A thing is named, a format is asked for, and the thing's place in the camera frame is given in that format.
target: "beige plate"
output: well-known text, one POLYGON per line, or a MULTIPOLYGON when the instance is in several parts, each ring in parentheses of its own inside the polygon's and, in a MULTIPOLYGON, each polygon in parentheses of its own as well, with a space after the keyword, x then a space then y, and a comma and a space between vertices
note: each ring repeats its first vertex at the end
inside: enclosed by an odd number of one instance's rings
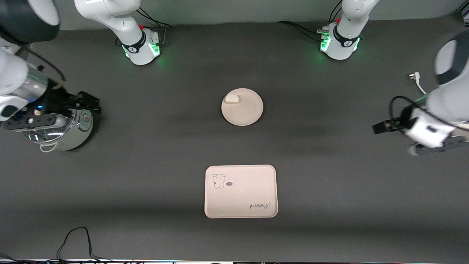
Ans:
POLYGON ((264 104, 256 92, 246 88, 239 88, 228 94, 236 94, 240 98, 240 102, 237 104, 229 104, 224 100, 221 103, 221 112, 228 122, 245 126, 255 123, 261 117, 264 104))
POLYGON ((277 180, 271 165, 212 166, 205 172, 209 218, 274 217, 277 211, 277 180))

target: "pot handle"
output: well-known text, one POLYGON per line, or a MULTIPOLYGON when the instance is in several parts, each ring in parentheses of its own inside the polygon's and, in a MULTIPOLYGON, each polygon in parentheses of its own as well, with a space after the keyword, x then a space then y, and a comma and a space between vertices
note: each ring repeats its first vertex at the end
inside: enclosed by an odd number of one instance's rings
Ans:
POLYGON ((57 148, 57 142, 50 143, 50 144, 41 144, 39 148, 41 149, 42 152, 48 153, 57 148))

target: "cartoon bear print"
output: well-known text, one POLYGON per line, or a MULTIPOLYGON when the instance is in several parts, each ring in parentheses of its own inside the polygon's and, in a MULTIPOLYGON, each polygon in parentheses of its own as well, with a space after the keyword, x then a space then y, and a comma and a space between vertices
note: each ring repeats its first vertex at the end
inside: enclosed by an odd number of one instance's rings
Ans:
POLYGON ((225 187, 225 177, 226 174, 213 174, 213 184, 215 189, 222 189, 225 187))

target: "green led light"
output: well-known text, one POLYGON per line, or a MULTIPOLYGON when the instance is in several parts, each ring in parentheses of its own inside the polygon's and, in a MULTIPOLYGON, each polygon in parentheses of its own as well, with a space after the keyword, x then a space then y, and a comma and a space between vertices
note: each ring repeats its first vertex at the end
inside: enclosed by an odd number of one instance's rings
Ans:
POLYGON ((125 50, 125 48, 124 48, 124 45, 122 45, 122 49, 123 49, 123 50, 124 50, 124 52, 125 52, 125 56, 128 58, 128 57, 129 57, 129 55, 127 54, 127 50, 125 50))
POLYGON ((353 48, 353 51, 356 51, 356 48, 358 47, 358 43, 360 42, 360 38, 356 40, 355 47, 353 48))
POLYGON ((325 42, 325 43, 323 43, 323 44, 321 45, 321 50, 322 50, 322 51, 326 51, 327 48, 329 47, 329 44, 331 43, 331 37, 330 37, 330 36, 327 36, 327 38, 325 39, 325 41, 323 40, 323 42, 325 42))
POLYGON ((158 49, 157 44, 148 43, 148 47, 150 47, 150 50, 151 50, 151 52, 153 53, 154 56, 159 55, 159 49, 158 49))

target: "power cable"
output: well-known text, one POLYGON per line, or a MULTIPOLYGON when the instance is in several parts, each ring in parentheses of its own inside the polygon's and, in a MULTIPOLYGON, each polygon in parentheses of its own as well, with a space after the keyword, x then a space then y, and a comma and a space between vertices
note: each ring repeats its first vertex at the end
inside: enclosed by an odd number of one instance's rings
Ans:
POLYGON ((48 260, 45 260, 45 261, 34 261, 34 260, 29 260, 29 259, 14 259, 10 256, 8 256, 7 254, 4 254, 4 253, 0 253, 0 257, 4 258, 4 259, 9 259, 9 260, 12 260, 16 263, 29 263, 29 264, 43 264, 43 263, 47 263, 47 262, 50 262, 50 261, 53 261, 53 260, 58 260, 58 259, 55 259, 55 258, 51 258, 51 259, 48 259, 48 260))
POLYGON ((340 8, 340 9, 337 11, 337 13, 335 13, 334 18, 332 19, 332 21, 335 19, 335 17, 339 14, 340 11, 342 11, 342 8, 340 8))
POLYGON ((314 30, 311 30, 309 28, 306 28, 306 27, 303 27, 297 23, 294 23, 294 22, 291 22, 291 21, 279 21, 277 23, 282 23, 282 24, 288 24, 288 25, 291 25, 293 26, 296 30, 298 30, 301 34, 303 34, 305 37, 311 39, 311 40, 314 40, 314 41, 318 41, 318 42, 321 42, 322 40, 321 39, 315 39, 313 37, 311 37, 310 35, 306 34, 306 32, 304 32, 303 30, 307 31, 307 32, 316 32, 314 30))
POLYGON ((420 105, 418 105, 417 103, 415 103, 414 101, 412 101, 412 99, 410 99, 409 97, 405 97, 405 96, 402 96, 402 95, 398 95, 398 96, 395 96, 394 98, 391 99, 391 101, 389 102, 389 117, 390 119, 394 119, 394 110, 393 110, 393 107, 394 107, 394 102, 397 100, 397 99, 403 99, 407 102, 409 102, 413 107, 415 108, 418 108, 420 109, 421 111, 423 111, 424 113, 428 114, 429 116, 433 117, 434 119, 440 121, 441 123, 445 124, 445 125, 449 125, 449 126, 452 126, 452 127, 455 127, 457 129, 461 129, 463 131, 466 131, 466 132, 469 132, 469 129, 466 129, 466 128, 462 128, 462 127, 458 127, 454 124, 451 124, 449 123, 448 121, 446 120, 443 120, 441 119, 440 117, 430 113, 427 109, 424 109, 422 108, 420 105))
POLYGON ((25 49, 27 50, 29 53, 33 54, 35 57, 37 57, 38 59, 42 60, 43 62, 47 63, 49 66, 51 66, 61 77, 61 80, 62 82, 65 82, 66 79, 65 79, 65 74, 63 74, 63 72, 57 67, 55 66, 52 62, 50 62, 49 60, 47 60, 46 58, 44 58, 43 56, 39 55, 38 53, 36 53, 35 51, 32 51, 30 48, 28 48, 26 45, 23 45, 21 46, 22 49, 25 49))
POLYGON ((67 238, 68 238, 68 236, 69 236, 73 231, 75 231, 75 230, 77 230, 77 229, 80 229, 80 228, 83 228, 83 229, 86 231, 86 236, 87 236, 87 238, 88 238, 88 253, 89 253, 89 255, 90 255, 90 258, 92 258, 92 259, 94 259, 94 260, 97 260, 97 261, 99 261, 99 262, 101 262, 100 259, 107 259, 107 258, 99 257, 99 256, 97 256, 97 255, 95 255, 95 254, 93 253, 93 247, 91 246, 90 233, 88 232, 88 229, 87 229, 85 226, 76 227, 76 228, 70 230, 70 231, 67 233, 67 235, 65 236, 65 239, 63 240, 62 245, 59 247, 59 249, 57 250, 57 253, 55 254, 55 256, 57 257, 57 259, 62 259, 60 253, 61 253, 61 251, 62 251, 62 248, 63 248, 63 247, 65 246, 65 244, 67 243, 67 238))
POLYGON ((163 33, 163 41, 161 42, 161 45, 163 45, 166 41, 166 30, 168 29, 168 27, 165 27, 165 32, 163 33))
POLYGON ((469 5, 469 2, 467 2, 462 8, 460 8, 459 12, 462 12, 468 5, 469 5))
POLYGON ((167 26, 170 27, 170 28, 173 27, 173 26, 171 26, 170 24, 166 24, 166 23, 163 23, 163 22, 161 22, 161 21, 158 21, 158 20, 153 19, 147 12, 145 12, 145 10, 143 10, 143 8, 140 8, 140 10, 141 10, 142 12, 144 12, 144 13, 146 14, 146 16, 145 16, 144 14, 140 13, 140 11, 137 10, 137 12, 138 12, 140 15, 142 15, 143 17, 145 17, 145 18, 147 18, 147 19, 152 20, 152 21, 155 22, 156 24, 158 24, 158 25, 159 25, 159 24, 167 25, 167 26))
POLYGON ((332 9, 331 14, 329 15, 329 22, 332 22, 332 20, 334 20, 334 19, 331 20, 332 14, 333 14, 334 11, 336 10, 336 8, 340 5, 340 3, 342 3, 342 1, 343 1, 343 0, 340 0, 340 1, 337 3, 337 5, 334 7, 334 9, 332 9))
POLYGON ((137 10, 137 13, 139 13, 140 15, 142 15, 142 16, 143 16, 144 18, 146 18, 146 19, 150 19, 151 21, 153 21, 154 23, 156 23, 156 25, 158 25, 158 27, 161 27, 161 25, 160 25, 158 22, 156 22, 155 20, 151 19, 150 17, 145 16, 144 14, 140 13, 139 10, 137 10))

